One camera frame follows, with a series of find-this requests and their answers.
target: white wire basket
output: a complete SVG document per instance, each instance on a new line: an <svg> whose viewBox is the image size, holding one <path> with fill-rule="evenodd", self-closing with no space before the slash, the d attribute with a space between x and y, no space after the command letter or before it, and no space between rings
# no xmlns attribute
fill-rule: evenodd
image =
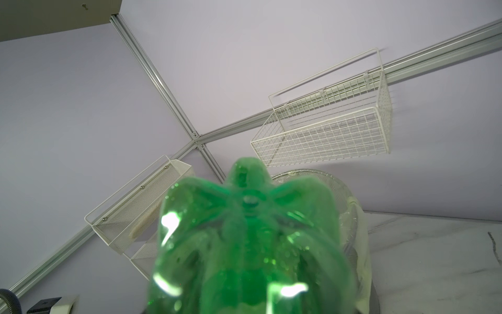
<svg viewBox="0 0 502 314"><path fill-rule="evenodd" d="M119 254L159 217L168 188L195 175L192 166L162 156L85 216L85 221Z"/></svg>
<svg viewBox="0 0 502 314"><path fill-rule="evenodd" d="M272 97L376 55L378 67L274 107ZM392 104L378 48L269 96L274 112L251 146L268 166L390 153Z"/></svg>
<svg viewBox="0 0 502 314"><path fill-rule="evenodd" d="M155 232L130 258L134 267L148 280L152 276L155 259L157 258L157 246L157 232Z"/></svg>

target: ceiling panel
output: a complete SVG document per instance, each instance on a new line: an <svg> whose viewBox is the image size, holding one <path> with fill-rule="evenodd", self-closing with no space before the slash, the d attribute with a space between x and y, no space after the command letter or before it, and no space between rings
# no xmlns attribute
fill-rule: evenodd
<svg viewBox="0 0 502 314"><path fill-rule="evenodd" d="M0 41L107 24L121 0L2 0Z"/></svg>
<svg viewBox="0 0 502 314"><path fill-rule="evenodd" d="M203 134L369 48L388 62L492 22L502 2L124 0L120 13Z"/></svg>
<svg viewBox="0 0 502 314"><path fill-rule="evenodd" d="M111 24L0 43L0 286L190 140Z"/></svg>
<svg viewBox="0 0 502 314"><path fill-rule="evenodd" d="M502 52L390 86L391 154L270 168L315 168L369 211L502 221ZM228 172L257 129L207 144Z"/></svg>
<svg viewBox="0 0 502 314"><path fill-rule="evenodd" d="M146 307L148 286L148 280L125 256L94 235L27 291L20 302L27 311L40 300L77 294L78 313L139 314Z"/></svg>

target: marble surface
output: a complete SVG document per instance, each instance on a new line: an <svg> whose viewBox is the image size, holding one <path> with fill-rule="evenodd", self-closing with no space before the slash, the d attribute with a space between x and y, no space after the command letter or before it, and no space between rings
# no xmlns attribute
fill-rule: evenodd
<svg viewBox="0 0 502 314"><path fill-rule="evenodd" d="M382 314L502 313L502 224L366 216Z"/></svg>

